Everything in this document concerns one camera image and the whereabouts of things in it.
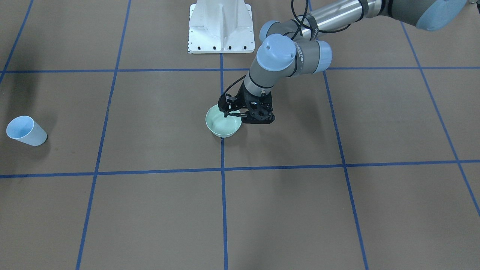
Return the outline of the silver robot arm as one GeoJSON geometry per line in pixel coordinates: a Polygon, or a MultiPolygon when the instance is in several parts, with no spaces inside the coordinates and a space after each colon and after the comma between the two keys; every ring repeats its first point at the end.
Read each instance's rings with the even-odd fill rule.
{"type": "Polygon", "coordinates": [[[331,46],[319,37],[348,29],[353,23],[378,16],[437,31],[466,5],[465,0],[338,0],[286,21],[268,21],[247,74],[239,79],[235,96],[227,91],[218,100],[224,117],[243,123],[270,124],[275,120],[271,90],[282,78],[325,71],[332,62],[331,46]]]}

